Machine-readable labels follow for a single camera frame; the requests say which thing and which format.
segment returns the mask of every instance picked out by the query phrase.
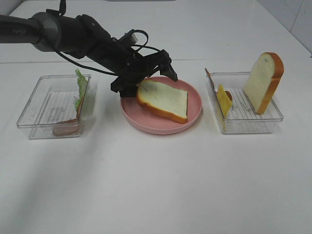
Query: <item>white table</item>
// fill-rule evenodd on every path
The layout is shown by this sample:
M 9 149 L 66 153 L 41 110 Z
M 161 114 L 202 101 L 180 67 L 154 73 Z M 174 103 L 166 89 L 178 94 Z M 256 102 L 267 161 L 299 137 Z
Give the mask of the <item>white table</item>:
M 11 15 L 30 18 L 46 8 L 58 9 L 59 1 L 25 1 Z M 66 16 L 81 14 L 94 17 L 112 37 L 145 30 L 148 45 L 167 50 L 172 59 L 256 60 L 265 51 L 293 59 L 311 56 L 256 0 L 67 1 Z M 0 44 L 0 52 L 1 63 L 64 61 L 30 44 Z
M 199 91 L 203 112 L 168 136 L 132 127 L 109 90 L 113 78 L 90 72 L 94 125 L 81 137 L 47 140 L 28 140 L 16 121 L 40 76 L 75 67 L 1 64 L 0 233 L 310 234 L 311 62 L 284 59 L 276 132 L 223 135 L 204 67 L 234 72 L 252 64 L 174 61 L 179 78 Z

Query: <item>yellow cheese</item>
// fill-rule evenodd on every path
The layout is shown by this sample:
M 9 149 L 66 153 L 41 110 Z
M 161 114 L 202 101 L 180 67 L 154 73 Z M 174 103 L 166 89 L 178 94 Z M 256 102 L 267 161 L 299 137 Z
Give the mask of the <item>yellow cheese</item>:
M 223 116 L 226 117 L 228 112 L 232 106 L 232 101 L 230 100 L 229 96 L 224 91 L 223 85 L 220 84 L 218 87 L 218 91 L 216 93 L 216 97 L 218 98 L 218 102 L 221 106 L 221 111 Z

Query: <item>lettuce leaf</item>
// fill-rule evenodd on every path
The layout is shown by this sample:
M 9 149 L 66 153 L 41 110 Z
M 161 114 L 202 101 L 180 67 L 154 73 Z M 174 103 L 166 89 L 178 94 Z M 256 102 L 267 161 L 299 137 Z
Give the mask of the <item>lettuce leaf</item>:
M 75 108 L 78 109 L 81 100 L 83 99 L 84 93 L 87 88 L 88 81 L 86 78 L 80 73 L 79 69 L 75 70 L 76 75 L 78 76 L 77 84 L 79 86 L 79 99 L 75 102 Z

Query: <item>pink plate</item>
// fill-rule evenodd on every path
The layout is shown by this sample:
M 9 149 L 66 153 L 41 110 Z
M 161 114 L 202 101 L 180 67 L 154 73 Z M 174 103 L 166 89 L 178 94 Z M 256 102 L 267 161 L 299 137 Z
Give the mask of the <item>pink plate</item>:
M 137 104 L 135 97 L 126 97 L 121 99 L 121 108 L 127 120 L 136 128 L 159 135 L 173 134 L 189 128 L 197 118 L 202 109 L 202 100 L 197 90 L 190 84 L 178 80 L 174 82 L 167 77 L 151 77 L 154 81 L 171 85 L 172 87 L 188 91 L 187 116 L 186 123 L 178 123 L 171 119 L 157 116 Z

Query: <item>white wall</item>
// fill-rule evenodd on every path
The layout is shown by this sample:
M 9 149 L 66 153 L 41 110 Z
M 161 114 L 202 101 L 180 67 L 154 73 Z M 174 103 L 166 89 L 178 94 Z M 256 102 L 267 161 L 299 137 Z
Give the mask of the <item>white wall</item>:
M 312 0 L 258 0 L 312 53 Z
M 0 0 L 0 15 L 9 15 L 22 0 Z

